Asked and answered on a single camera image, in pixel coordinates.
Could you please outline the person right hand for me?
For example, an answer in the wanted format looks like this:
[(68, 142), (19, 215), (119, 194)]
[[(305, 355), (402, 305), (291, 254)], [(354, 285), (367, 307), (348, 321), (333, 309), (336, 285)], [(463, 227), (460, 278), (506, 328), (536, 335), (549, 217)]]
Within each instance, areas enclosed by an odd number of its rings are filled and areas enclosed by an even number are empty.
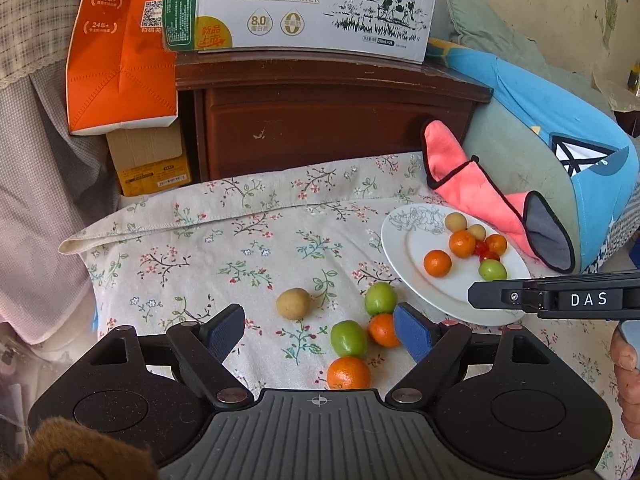
[(638, 353), (618, 328), (613, 333), (610, 355), (618, 388), (618, 403), (623, 425), (629, 437), (640, 438), (640, 378)]

